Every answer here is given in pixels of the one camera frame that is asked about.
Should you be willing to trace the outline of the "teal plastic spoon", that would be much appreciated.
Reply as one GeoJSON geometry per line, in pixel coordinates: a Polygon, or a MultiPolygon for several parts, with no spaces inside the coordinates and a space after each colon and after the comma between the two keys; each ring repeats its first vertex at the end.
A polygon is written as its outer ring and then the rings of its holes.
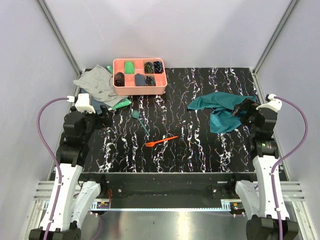
{"type": "Polygon", "coordinates": [[[144,123],[143,123],[142,120],[140,119],[140,112],[137,111],[137,110],[134,110],[131,115],[132,115],[132,117],[133,117],[134,119],[138,120],[138,122],[140,123],[140,125],[141,125],[142,128],[144,129],[145,133],[146,133],[148,136],[150,136],[149,131],[147,130],[146,126],[144,125],[144,123]]]}

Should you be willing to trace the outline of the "teal cloth napkin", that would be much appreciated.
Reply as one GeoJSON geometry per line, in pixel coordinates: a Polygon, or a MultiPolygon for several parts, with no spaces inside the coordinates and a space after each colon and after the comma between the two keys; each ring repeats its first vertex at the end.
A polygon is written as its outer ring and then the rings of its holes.
{"type": "Polygon", "coordinates": [[[236,105],[246,99],[257,102],[254,96],[242,96],[217,91],[197,97],[187,108],[189,110],[213,109],[209,119],[210,132],[224,134],[232,132],[241,125],[240,118],[245,112],[242,111],[239,115],[233,116],[232,111],[236,105]]]}

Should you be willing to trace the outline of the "orange plastic fork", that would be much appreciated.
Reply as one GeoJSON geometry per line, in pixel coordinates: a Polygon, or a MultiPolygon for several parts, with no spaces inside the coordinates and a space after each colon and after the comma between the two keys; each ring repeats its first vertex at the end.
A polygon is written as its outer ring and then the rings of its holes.
{"type": "Polygon", "coordinates": [[[169,141],[169,140],[173,140],[173,139],[176,139],[177,137],[178,136],[172,136],[172,137],[168,137],[168,138],[161,139],[161,140],[158,140],[158,141],[147,142],[147,143],[145,143],[145,146],[146,147],[153,147],[156,144],[163,143],[163,142],[166,142],[166,141],[169,141]]]}

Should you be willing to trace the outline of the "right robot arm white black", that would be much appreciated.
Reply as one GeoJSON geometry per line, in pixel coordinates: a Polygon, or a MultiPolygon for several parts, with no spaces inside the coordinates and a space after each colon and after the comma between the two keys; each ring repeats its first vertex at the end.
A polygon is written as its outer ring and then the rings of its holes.
{"type": "Polygon", "coordinates": [[[234,106],[232,116],[241,115],[240,122],[249,128],[248,144],[257,184],[237,180],[227,185],[228,195],[240,198],[248,218],[248,240],[293,240],[299,224],[290,219],[281,189],[279,149],[273,138],[282,101],[269,94],[266,103],[246,98],[234,106]]]}

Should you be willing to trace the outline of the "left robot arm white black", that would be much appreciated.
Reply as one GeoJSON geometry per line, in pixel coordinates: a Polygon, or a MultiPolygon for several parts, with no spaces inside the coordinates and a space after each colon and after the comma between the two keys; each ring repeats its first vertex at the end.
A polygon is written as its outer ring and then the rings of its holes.
{"type": "Polygon", "coordinates": [[[105,106],[100,108],[101,113],[97,114],[72,107],[64,117],[49,204],[39,227],[30,231],[30,240],[79,240],[95,198],[103,198],[108,193],[106,178],[97,175],[86,176],[80,193],[75,193],[92,134],[112,124],[109,110],[105,106]]]}

